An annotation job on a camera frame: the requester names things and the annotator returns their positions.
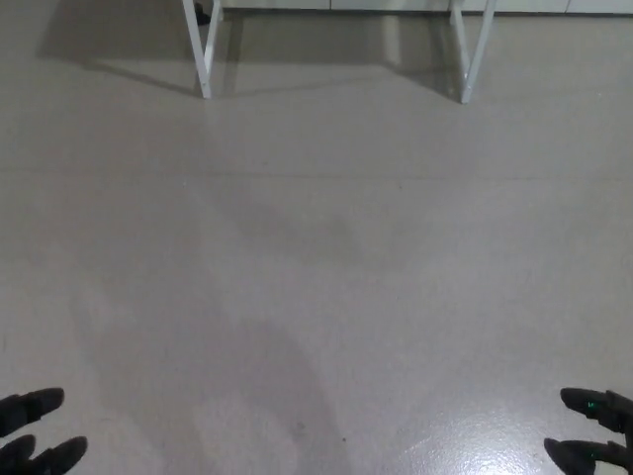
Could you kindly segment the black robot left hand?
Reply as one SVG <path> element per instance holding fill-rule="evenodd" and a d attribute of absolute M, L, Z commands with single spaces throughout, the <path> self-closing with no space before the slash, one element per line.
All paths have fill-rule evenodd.
<path fill-rule="evenodd" d="M 65 392 L 60 387 L 13 394 L 1 400 L 1 437 L 40 421 L 58 410 Z M 37 439 L 21 435 L 1 446 L 2 474 L 63 475 L 71 471 L 88 450 L 86 436 L 78 435 L 36 454 Z"/>

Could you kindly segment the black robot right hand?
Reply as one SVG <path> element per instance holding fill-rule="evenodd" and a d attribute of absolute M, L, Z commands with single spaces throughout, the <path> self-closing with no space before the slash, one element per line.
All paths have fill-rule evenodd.
<path fill-rule="evenodd" d="M 622 434 L 625 444 L 589 440 L 544 439 L 544 448 L 563 474 L 632 473 L 632 401 L 613 391 L 567 387 L 560 391 L 564 405 Z"/>

